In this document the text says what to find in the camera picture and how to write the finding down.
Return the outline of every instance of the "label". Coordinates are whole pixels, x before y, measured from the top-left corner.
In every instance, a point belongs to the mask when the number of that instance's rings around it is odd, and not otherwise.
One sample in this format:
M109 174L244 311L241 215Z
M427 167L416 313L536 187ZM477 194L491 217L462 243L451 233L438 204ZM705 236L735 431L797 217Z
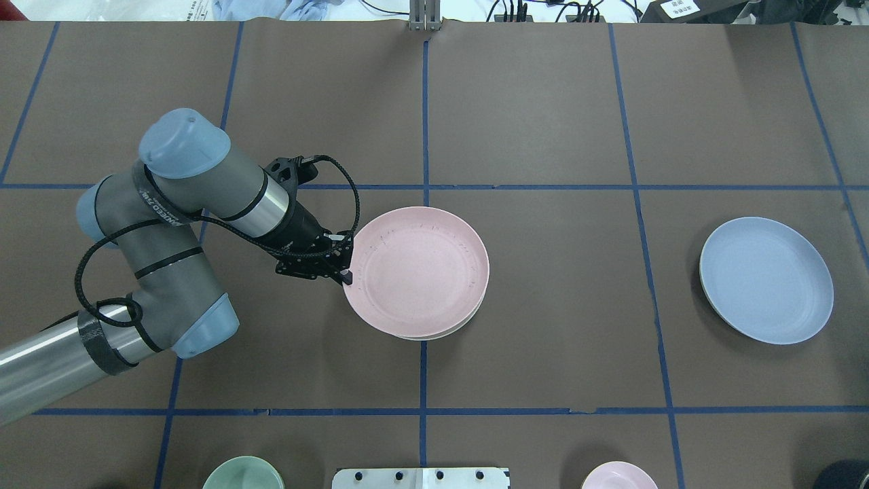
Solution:
M211 15L211 0L193 0L186 20L214 20Z
M694 0L673 0L662 3L660 7L670 18L684 17L700 11Z

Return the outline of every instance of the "stacked plates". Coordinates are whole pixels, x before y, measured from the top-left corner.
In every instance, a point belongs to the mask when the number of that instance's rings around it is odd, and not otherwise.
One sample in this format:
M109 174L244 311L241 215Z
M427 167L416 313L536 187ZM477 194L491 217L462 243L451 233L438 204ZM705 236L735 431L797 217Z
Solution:
M356 234L350 305L398 338L437 339L480 309L488 285L486 247L468 223L431 207L387 212Z

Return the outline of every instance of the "black cable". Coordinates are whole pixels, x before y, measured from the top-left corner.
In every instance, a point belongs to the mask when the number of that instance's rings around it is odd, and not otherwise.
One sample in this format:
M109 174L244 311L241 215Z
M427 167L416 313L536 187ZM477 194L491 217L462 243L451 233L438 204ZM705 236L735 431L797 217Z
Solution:
M489 19L492 18L492 13L494 12L494 8L498 6L498 2L500 2L500 1L501 0L494 0L494 3L492 3L492 8L489 9L489 15L486 16L486 22L488 22Z
M127 234L128 232L132 232L146 226L165 223L166 221L163 221L162 219L151 219L149 221L142 221L141 223L129 225L119 231L115 231L109 234L103 239L100 239L99 241L94 243L94 245L91 246L87 250L87 252L84 253L81 261L78 262L78 267L76 268L76 277L73 284L76 288L76 298L78 298L78 303L82 305L85 311L89 312L94 318L103 321L105 324L117 326L119 328L125 328L135 325L142 320L142 307L139 305L139 303L131 298L110 298L98 301L96 305L91 304L88 298L84 296L82 277L84 277L84 269L88 266L90 258L93 257L94 253L96 253L96 251L103 246L111 243L112 241L118 239L124 234ZM128 310L131 310L129 321L117 321L115 319L109 318L108 316L100 312L98 305L125 305Z
M640 17L643 15L643 11L640 10L640 7L637 5L637 0L634 0L633 5L631 5L627 0L621 0L621 2L634 11L634 15L637 17L637 23L640 23Z
M353 217L353 226L351 226L350 230L348 231L348 236L352 238L356 234L356 229L359 227L359 217L361 214L361 207L359 204L359 190L356 188L356 183L353 181L353 178L350 177L350 174L347 173L347 171L344 170L344 167L341 166L341 164L338 163L332 157L329 157L326 155L315 155L315 156L309 158L308 160L306 160L305 165L314 164L314 163L318 163L321 161L328 161L332 165L334 165L335 168L337 168L338 171L341 172L341 174L344 176L344 178L347 179L347 183L350 185L350 190L353 191L355 215ZM292 251L278 250L276 248L272 248L271 246L266 246L265 244L257 243L253 237L251 237L251 236L249 236L241 231L238 231L236 228L230 226L229 224L224 223L223 221L221 221L219 219L214 219L214 218L210 218L207 216L197 216L194 218L194 220L195 221L204 221L206 223L218 225L218 226L222 227L223 229L231 231L233 234L235 234L239 238L242 238L245 241L248 241L249 243L262 248L263 250L267 251L268 253L270 253L276 257L290 257L290 258L327 257L332 252L337 251L338 248L341 247L341 245L344 241L344 240L341 240L341 241L336 242L326 251L314 251L314 252L310 252L310 253L296 253L296 252L292 252ZM93 257L94 253L96 253L100 248L107 245L108 243L111 243L112 241L115 241L119 237L127 234L128 232L132 232L132 231L135 231L138 229L142 229L143 227L157 225L157 224L166 224L166 221L163 221L162 219L151 219L151 220L147 220L147 221L142 221L140 223L131 224L131 225L129 225L121 230L118 230L118 231L115 231L115 232L109 234L108 236L106 236L103 239L100 239L99 241L94 243L84 253L84 256L78 262L78 267L76 268L76 276L73 280L73 285L76 289L76 298L78 298L79 304L81 304L82 307L85 309L85 311L89 312L94 318L97 318L100 321L103 321L107 325L113 325L113 326L116 326L119 328L134 326L142 321L142 315L143 315L142 306L131 298L109 298L109 299L100 300L94 304L91 304L91 302L88 300L88 298L84 295L84 287L82 286L82 278L84 277L84 269L88 266L88 262L90 261L91 257ZM129 321L117 321L115 319L109 318L105 314L102 314L100 312L99 308L104 306L104 305L123 305L123 306L126 306L128 311L130 311ZM67 319L73 318L74 316L75 316L75 314L70 314L69 316L56 321L55 324L53 324L53 325L58 325Z
M383 12L384 14L391 14L394 16L409 16L410 15L410 12L396 12L394 10L384 10L384 9L381 9L380 7L375 7L371 3L368 3L367 0L359 0L359 1L362 2L363 5L367 5L368 7L371 7L374 10Z
M558 16L555 18L555 22L558 22L561 20L561 14L563 14L564 10L566 10L567 7L569 7L571 5L576 7L576 16L577 17L580 16L580 9L582 8L582 5L579 5L579 3L577 3L577 2L568 2L568 3L565 3L563 7L561 7L561 11L558 12Z

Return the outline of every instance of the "table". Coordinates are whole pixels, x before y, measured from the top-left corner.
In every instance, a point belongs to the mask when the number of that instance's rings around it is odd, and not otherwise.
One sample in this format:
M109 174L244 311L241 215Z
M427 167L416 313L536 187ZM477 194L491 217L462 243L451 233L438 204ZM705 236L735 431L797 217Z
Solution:
M491 260L473 321L429 343L365 325L326 280L211 226L242 321L2 430L0 486L192 487L267 459L289 487L362 466L505 466L579 487L623 459L659 487L808 487L869 441L869 30L446 22L0 23L0 344L77 308L75 202L181 106L256 161L327 153L363 222L427 204ZM323 171L299 199L352 218ZM704 299L700 248L730 218L806 236L836 304L765 345ZM117 251L92 298L136 287Z

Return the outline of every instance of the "metal bracket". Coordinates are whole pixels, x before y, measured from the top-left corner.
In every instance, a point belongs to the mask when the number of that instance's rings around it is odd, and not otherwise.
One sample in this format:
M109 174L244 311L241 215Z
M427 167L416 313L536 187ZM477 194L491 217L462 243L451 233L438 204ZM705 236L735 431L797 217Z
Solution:
M441 0L410 0L411 30L441 30Z
M332 478L332 489L510 489L510 469L461 467L450 469L343 469Z

